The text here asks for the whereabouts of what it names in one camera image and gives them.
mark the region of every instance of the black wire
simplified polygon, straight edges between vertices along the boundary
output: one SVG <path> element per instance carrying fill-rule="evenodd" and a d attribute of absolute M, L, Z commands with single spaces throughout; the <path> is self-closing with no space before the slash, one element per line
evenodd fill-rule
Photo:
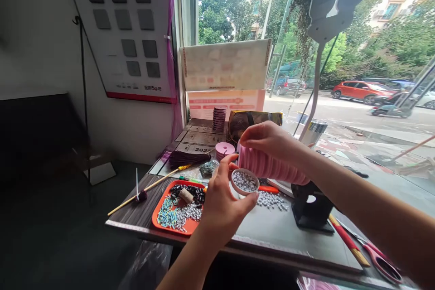
<path fill-rule="evenodd" d="M 326 63 L 328 62 L 329 56 L 331 55 L 332 49 L 334 48 L 335 42 L 337 41 L 339 35 L 340 35 L 340 33 L 337 34 L 337 36 L 335 37 L 334 43 L 332 43 L 332 47 L 331 47 L 331 49 L 329 50 L 329 53 L 328 53 L 328 55 L 327 55 L 327 57 L 326 57 L 326 60 L 325 60 L 325 62 L 323 63 L 322 70 L 320 71 L 320 76 L 322 75 L 323 70 L 325 69 Z M 304 109 L 304 111 L 302 112 L 302 115 L 301 115 L 301 117 L 300 117 L 300 119 L 299 119 L 299 121 L 298 121 L 298 125 L 296 126 L 296 129 L 295 129 L 295 132 L 293 133 L 293 136 L 296 134 L 296 131 L 298 130 L 299 125 L 300 125 L 300 121 L 301 121 L 302 118 L 304 117 L 305 110 L 307 110 L 308 104 L 309 104 L 309 102 L 310 102 L 310 100 L 311 100 L 311 97 L 313 96 L 313 92 L 314 92 L 314 90 L 312 90 L 312 91 L 311 91 L 311 94 L 309 95 L 309 99 L 308 99 L 307 104 L 305 105 L 305 109 Z"/>
<path fill-rule="evenodd" d="M 85 54 L 84 54 L 84 44 L 83 44 L 83 23 L 80 16 L 75 16 L 72 21 L 75 25 L 79 25 L 80 27 L 80 56 L 82 59 L 82 81 L 83 81 L 83 102 L 85 106 L 85 128 L 86 128 L 86 137 L 87 137 L 87 146 L 86 146 L 86 161 L 87 161 L 87 180 L 91 182 L 91 166 L 89 163 L 90 155 L 90 141 L 89 141 L 89 126 L 87 122 L 87 94 L 86 94 L 86 76 L 85 76 Z"/>

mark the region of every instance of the hand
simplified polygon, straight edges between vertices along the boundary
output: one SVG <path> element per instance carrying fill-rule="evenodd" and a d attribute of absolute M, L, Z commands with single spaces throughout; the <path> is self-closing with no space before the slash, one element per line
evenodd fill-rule
<path fill-rule="evenodd" d="M 195 233 L 214 249 L 220 250 L 229 242 L 245 216 L 255 207 L 258 193 L 251 193 L 237 200 L 231 193 L 229 178 L 239 167 L 232 163 L 238 154 L 227 155 L 221 160 L 217 172 L 208 183 L 201 222 Z"/>
<path fill-rule="evenodd" d="M 289 162 L 308 147 L 289 135 L 272 121 L 248 127 L 240 137 L 240 144 L 261 150 L 275 159 Z"/>

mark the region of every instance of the sign board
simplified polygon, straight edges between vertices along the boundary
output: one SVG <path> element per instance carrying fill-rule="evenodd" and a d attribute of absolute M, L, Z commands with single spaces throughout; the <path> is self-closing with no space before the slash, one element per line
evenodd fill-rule
<path fill-rule="evenodd" d="M 75 2 L 107 96 L 171 103 L 170 40 L 165 38 L 169 0 Z"/>
<path fill-rule="evenodd" d="M 262 39 L 181 48 L 186 91 L 262 89 L 271 44 Z"/>
<path fill-rule="evenodd" d="M 228 121 L 231 110 L 263 111 L 266 90 L 233 90 L 189 92 L 189 110 L 191 118 L 213 119 L 215 106 L 226 106 Z"/>

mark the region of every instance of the scissors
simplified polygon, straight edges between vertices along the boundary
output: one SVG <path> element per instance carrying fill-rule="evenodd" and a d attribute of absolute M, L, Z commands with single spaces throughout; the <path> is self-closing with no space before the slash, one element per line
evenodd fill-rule
<path fill-rule="evenodd" d="M 382 276 L 387 278 L 392 283 L 401 284 L 403 282 L 402 276 L 397 271 L 397 269 L 390 264 L 388 257 L 382 253 L 375 245 L 371 242 L 365 240 L 360 235 L 356 234 L 345 226 L 341 221 L 336 219 L 338 223 L 343 227 L 344 230 L 349 232 L 356 240 L 358 240 L 362 247 L 370 254 L 370 258 L 375 266 L 375 268 L 381 273 Z"/>

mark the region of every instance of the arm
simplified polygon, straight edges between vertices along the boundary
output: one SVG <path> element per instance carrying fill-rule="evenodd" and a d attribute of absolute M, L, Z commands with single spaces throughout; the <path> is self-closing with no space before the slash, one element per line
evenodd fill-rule
<path fill-rule="evenodd" d="M 305 173 L 417 284 L 424 289 L 434 288 L 434 219 L 310 150 L 272 122 L 249 127 L 241 143 Z"/>
<path fill-rule="evenodd" d="M 231 240 L 244 217 L 255 207 L 258 193 L 242 200 L 231 194 L 229 176 L 238 167 L 231 163 L 237 154 L 221 160 L 208 184 L 201 222 L 157 290 L 202 289 L 205 276 L 219 250 Z"/>

